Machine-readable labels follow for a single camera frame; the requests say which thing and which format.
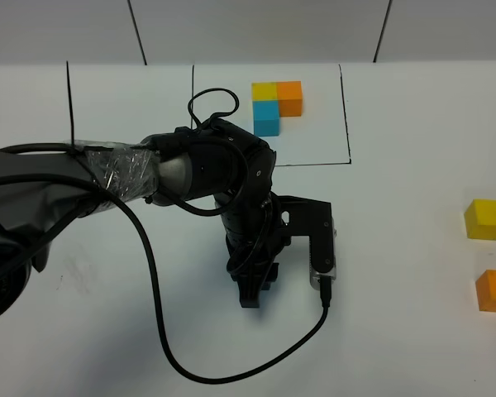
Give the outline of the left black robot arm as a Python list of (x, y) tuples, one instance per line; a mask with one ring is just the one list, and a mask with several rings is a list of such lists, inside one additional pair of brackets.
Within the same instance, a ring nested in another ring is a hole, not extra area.
[(220, 217), (232, 279), (266, 289), (274, 280), (274, 258), (289, 243), (277, 234), (275, 160), (267, 142), (220, 114), (138, 144), (0, 149), (0, 316), (31, 272), (45, 269), (51, 243), (73, 220), (137, 199)]

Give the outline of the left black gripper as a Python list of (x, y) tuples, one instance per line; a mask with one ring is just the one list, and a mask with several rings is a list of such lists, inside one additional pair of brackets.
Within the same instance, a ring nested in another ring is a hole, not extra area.
[(230, 254), (227, 272), (239, 274), (232, 279), (242, 308), (259, 308), (260, 292), (277, 280), (279, 264), (272, 261), (291, 243), (290, 237), (281, 235), (281, 209), (279, 197), (270, 192), (260, 203), (245, 201), (221, 215)]

